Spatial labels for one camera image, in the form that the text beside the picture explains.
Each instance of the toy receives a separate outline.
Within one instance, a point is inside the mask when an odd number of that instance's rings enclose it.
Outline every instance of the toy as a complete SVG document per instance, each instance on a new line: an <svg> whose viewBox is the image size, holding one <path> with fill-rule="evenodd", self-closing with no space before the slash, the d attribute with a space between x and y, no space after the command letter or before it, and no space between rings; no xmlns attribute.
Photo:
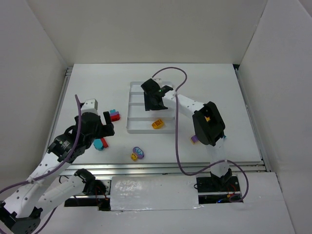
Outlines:
<svg viewBox="0 0 312 234"><path fill-rule="evenodd" d="M106 140L104 138L101 138L101 139L95 139L93 141L93 145L94 147L97 149L97 150L104 150L106 148L108 148L108 144L106 142Z"/></svg>
<svg viewBox="0 0 312 234"><path fill-rule="evenodd" d="M135 162L137 161L138 157L134 153L131 154L131 159Z"/></svg>
<svg viewBox="0 0 312 234"><path fill-rule="evenodd" d="M110 110L109 111L109 115L111 116L111 121L112 122L120 120L120 114L115 109Z"/></svg>
<svg viewBox="0 0 312 234"><path fill-rule="evenodd" d="M198 140L196 135L191 137L191 142L192 142L192 144L195 144L195 143L199 142L199 140Z"/></svg>
<svg viewBox="0 0 312 234"><path fill-rule="evenodd" d="M164 126L164 122L161 119L156 120L154 123L152 123L152 127L154 129L159 129Z"/></svg>
<svg viewBox="0 0 312 234"><path fill-rule="evenodd" d="M133 154L137 156L138 159L143 159L144 158L144 152L141 150L139 147L134 147L132 150Z"/></svg>

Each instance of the white table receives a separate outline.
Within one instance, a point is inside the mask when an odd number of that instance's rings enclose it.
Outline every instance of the white table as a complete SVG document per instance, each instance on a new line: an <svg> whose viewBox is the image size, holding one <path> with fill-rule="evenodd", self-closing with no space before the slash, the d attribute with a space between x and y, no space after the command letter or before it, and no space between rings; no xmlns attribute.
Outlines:
<svg viewBox="0 0 312 234"><path fill-rule="evenodd" d="M80 101L96 98L98 112L116 109L121 119L114 122L115 136L106 137L109 148L97 151L93 146L79 156L75 164L170 164L176 163L174 134L129 134L126 130L131 81L146 81L157 70L177 66L188 74L179 93L201 102L213 101L225 122L224 146L227 158L243 165L262 164L245 103L231 64L75 64L63 99L54 137L74 124ZM166 70L157 75L177 87L184 75ZM192 120L179 116L179 154L184 163L208 163L210 155L201 144L193 145ZM139 146L145 158L130 159L133 147Z"/></svg>

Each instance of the purple cable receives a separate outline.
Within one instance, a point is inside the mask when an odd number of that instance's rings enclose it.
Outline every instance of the purple cable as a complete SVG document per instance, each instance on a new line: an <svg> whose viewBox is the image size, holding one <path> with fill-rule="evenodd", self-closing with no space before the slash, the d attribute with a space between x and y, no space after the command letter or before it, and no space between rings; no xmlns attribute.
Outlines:
<svg viewBox="0 0 312 234"><path fill-rule="evenodd" d="M181 165L181 162L180 162L180 158L179 158L179 147L178 147L178 126L179 126L179 100L178 100L178 97L177 97L177 91L179 90L179 88L181 88L181 86L183 84L185 84L186 80L187 80L187 74L185 71L183 71L181 68L178 68L178 67L165 67L163 69L160 69L159 71L157 71L153 76L152 78L154 78L154 76L156 76L159 72L163 71L163 70L167 70L167 69L176 69L176 70L179 70L181 72L183 72L183 74L185 75L185 79L184 81L175 89L175 104L176 104L176 108L175 108L175 155L176 155L176 161L177 161L177 164L179 166L179 169L182 171L182 173L186 176L195 176L199 173L202 173L203 171L207 170L208 168L211 168L212 166L215 166L216 164L219 164L221 162L229 162L231 164L233 164L234 166L236 166L241 172L242 174L244 175L245 179L246 179L246 192L245 194L242 196L241 199L239 200L236 200L236 201L233 201L232 198L234 196L239 196L240 194L237 194L237 195L233 195L232 197L230 197L229 201L230 202L241 202L247 195L248 193L248 190L249 190L249 181L248 181L248 178L247 178L247 175L246 173L244 172L244 170L238 166L235 162L232 162L230 160L220 160L220 161L217 161L217 162L214 162L212 164L210 164L209 166L207 167L204 167L203 169L199 170L198 172L192 172L192 173L188 173L186 172L182 165Z"/></svg>
<svg viewBox="0 0 312 234"><path fill-rule="evenodd" d="M77 107L78 107L78 129L77 129L77 134L76 134L76 138L75 138L75 142L73 144L73 147L71 149L71 151L69 152L69 154L67 155L67 157L65 158L64 161L62 161L55 169L53 169L52 171L48 172L47 174L44 174L44 175L41 175L41 176L38 176L36 178L34 178L33 180L41 180L51 174L53 174L54 172L56 172L59 168L61 168L68 160L69 158L71 157L71 155L74 153L74 150L78 144L78 140L79 140L79 135L80 135L80 130L81 130L81 109L80 109L80 101L78 99L78 96L75 95L75 99L76 99L76 103L77 103ZM23 181L23 182L19 182L19 183L16 183L16 184L12 184L4 189L2 189L0 191L0 194L2 194L3 192L9 190L9 189L12 189L14 187L17 187L17 186L22 186L22 185L26 185L26 184L30 184L28 181ZM0 228L0 233L1 234L6 234L1 228Z"/></svg>
<svg viewBox="0 0 312 234"><path fill-rule="evenodd" d="M42 231L42 229L45 228L45 226L47 226L48 222L50 221L50 219L52 218L52 215L54 214L55 210L57 209L57 206L52 210L52 212L50 213L48 219L45 221L45 223L43 224L43 226L37 231L35 232L35 234L38 234Z"/></svg>

